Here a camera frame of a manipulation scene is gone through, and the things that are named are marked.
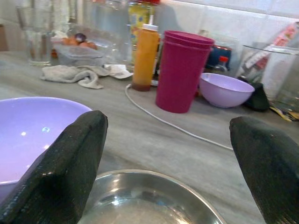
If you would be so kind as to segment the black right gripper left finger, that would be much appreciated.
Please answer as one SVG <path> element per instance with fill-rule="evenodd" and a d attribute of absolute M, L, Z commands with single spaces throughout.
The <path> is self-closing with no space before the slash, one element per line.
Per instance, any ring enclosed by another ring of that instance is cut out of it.
<path fill-rule="evenodd" d="M 76 224 L 95 181 L 108 129 L 101 111 L 80 115 L 0 205 L 3 224 Z"/>

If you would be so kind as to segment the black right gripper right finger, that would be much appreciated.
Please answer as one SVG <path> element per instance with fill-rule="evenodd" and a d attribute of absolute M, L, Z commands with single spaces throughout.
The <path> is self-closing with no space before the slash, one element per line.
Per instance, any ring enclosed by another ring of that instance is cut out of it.
<path fill-rule="evenodd" d="M 258 119 L 231 119 L 230 140 L 243 177 L 268 224 L 299 222 L 299 146 Z"/>

